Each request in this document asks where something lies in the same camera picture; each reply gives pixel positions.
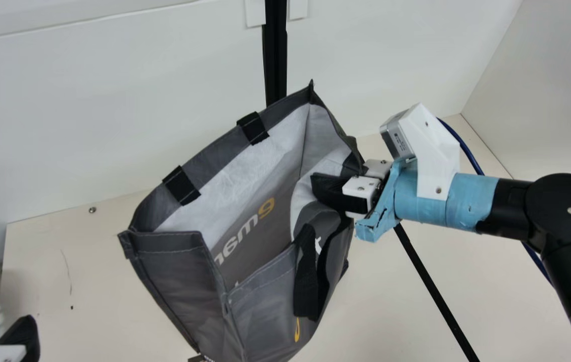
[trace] light blue tape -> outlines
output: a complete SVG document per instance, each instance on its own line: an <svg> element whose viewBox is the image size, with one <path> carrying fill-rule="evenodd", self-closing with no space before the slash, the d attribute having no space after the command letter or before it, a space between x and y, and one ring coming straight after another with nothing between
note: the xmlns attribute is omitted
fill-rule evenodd
<svg viewBox="0 0 571 362"><path fill-rule="evenodd" d="M357 220L355 223L355 231L357 238L361 240L375 242L384 232L396 227L400 221L395 218L393 210L395 197L395 183L400 176L405 160L396 160L391 167L389 180L384 186L382 195L377 201L377 205L369 214L368 218Z"/></svg>
<svg viewBox="0 0 571 362"><path fill-rule="evenodd" d="M446 201L417 197L417 170L403 169L395 184L395 214L403 220L475 232L491 212L498 179L458 173Z"/></svg>

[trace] black metal pole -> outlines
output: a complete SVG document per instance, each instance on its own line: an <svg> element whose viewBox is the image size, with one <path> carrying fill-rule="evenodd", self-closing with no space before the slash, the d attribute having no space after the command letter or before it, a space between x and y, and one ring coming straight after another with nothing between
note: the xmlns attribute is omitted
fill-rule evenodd
<svg viewBox="0 0 571 362"><path fill-rule="evenodd" d="M263 25L263 77L265 104L284 98L288 79L288 33L286 32L288 0L265 0Z"/></svg>

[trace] gray tote bag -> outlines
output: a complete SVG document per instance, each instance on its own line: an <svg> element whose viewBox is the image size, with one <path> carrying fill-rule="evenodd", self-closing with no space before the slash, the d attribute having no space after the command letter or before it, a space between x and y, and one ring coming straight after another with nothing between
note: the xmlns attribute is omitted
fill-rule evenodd
<svg viewBox="0 0 571 362"><path fill-rule="evenodd" d="M354 228L315 195L363 173L311 82L171 172L118 237L203 359L289 360L315 333Z"/></svg>

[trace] white wall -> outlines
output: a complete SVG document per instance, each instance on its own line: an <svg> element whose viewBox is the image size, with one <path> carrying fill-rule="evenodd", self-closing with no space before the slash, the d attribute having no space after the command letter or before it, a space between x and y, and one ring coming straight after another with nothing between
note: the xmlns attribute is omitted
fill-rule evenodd
<svg viewBox="0 0 571 362"><path fill-rule="evenodd" d="M289 23L289 90L314 78L348 133L423 101L462 110L520 0L311 0ZM264 107L243 0L0 36L5 224L151 188Z"/></svg>
<svg viewBox="0 0 571 362"><path fill-rule="evenodd" d="M196 0L0 0L0 35Z"/></svg>
<svg viewBox="0 0 571 362"><path fill-rule="evenodd" d="M571 172L571 2L523 2L462 114L513 177Z"/></svg>
<svg viewBox="0 0 571 362"><path fill-rule="evenodd" d="M357 136L418 102L460 113L520 2L310 0L310 18L288 23L288 89L313 78Z"/></svg>

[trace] white table surface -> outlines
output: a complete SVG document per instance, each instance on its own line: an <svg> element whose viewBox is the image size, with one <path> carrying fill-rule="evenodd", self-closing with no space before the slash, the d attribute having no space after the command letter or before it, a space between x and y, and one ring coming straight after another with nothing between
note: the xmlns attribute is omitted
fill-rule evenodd
<svg viewBox="0 0 571 362"><path fill-rule="evenodd" d="M462 117L445 121L488 175L509 176ZM379 135L357 141L364 158L391 158ZM462 171L472 173L464 154ZM7 324L24 314L37 319L42 361L185 361L195 355L116 238L147 193L8 225L3 314ZM403 225L480 360L571 360L565 312L520 243ZM377 243L354 240L348 259L350 269L315 337L294 361L465 360L394 232Z"/></svg>

